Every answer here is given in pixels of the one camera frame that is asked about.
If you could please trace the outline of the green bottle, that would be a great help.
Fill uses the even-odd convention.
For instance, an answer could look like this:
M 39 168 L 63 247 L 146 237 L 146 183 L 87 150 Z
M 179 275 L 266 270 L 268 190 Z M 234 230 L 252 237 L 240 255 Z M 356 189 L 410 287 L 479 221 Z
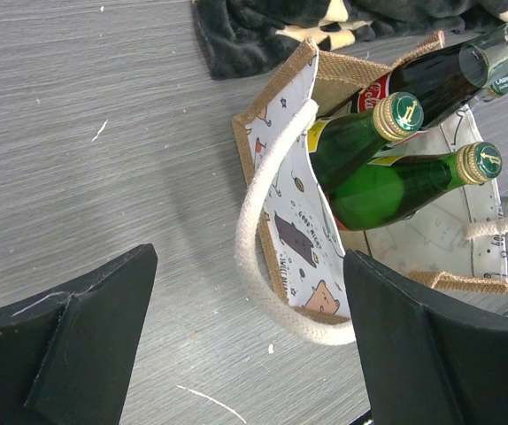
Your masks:
M 316 120 L 307 131 L 307 149 L 322 191 L 335 190 L 382 148 L 417 133 L 423 121 L 421 103 L 408 92 L 385 97 L 368 111 Z
M 429 155 L 388 155 L 360 166 L 327 195 L 332 214 L 349 231 L 405 219 L 446 193 L 500 175 L 503 160 L 488 142 Z

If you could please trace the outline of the brown canvas bag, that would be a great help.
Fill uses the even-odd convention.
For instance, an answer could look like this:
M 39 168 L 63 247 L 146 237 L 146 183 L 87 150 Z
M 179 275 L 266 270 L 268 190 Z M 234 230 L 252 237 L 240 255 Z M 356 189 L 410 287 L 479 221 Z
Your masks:
M 350 232 L 335 222 L 310 166 L 308 128 L 340 95 L 387 70 L 320 51 L 308 38 L 233 119 L 249 186 L 235 242 L 243 283 L 265 314 L 316 344 L 355 339 L 343 277 L 348 249 L 434 290 L 508 294 L 508 219 L 496 182 L 451 192 L 385 228 Z

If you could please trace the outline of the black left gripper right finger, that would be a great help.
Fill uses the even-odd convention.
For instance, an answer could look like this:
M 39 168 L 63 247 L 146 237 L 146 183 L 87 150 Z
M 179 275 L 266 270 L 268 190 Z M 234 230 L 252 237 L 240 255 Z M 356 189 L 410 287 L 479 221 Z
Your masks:
M 361 424 L 508 424 L 508 313 L 417 283 L 361 251 L 343 277 L 369 410 Z

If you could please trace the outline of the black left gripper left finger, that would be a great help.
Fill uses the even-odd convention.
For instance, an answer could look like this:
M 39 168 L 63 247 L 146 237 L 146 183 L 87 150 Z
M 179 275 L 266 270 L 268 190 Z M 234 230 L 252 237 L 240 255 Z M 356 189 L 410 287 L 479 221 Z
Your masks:
M 0 307 L 0 424 L 117 424 L 158 256 L 141 244 Z

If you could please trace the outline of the cola glass bottle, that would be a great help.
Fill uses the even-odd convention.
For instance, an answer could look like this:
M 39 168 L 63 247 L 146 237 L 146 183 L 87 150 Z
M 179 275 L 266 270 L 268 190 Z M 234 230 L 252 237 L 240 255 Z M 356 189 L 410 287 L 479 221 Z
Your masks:
M 424 111 L 422 128 L 428 130 L 507 74 L 508 22 L 395 67 L 325 115 L 368 111 L 390 94 L 404 91 L 418 98 Z

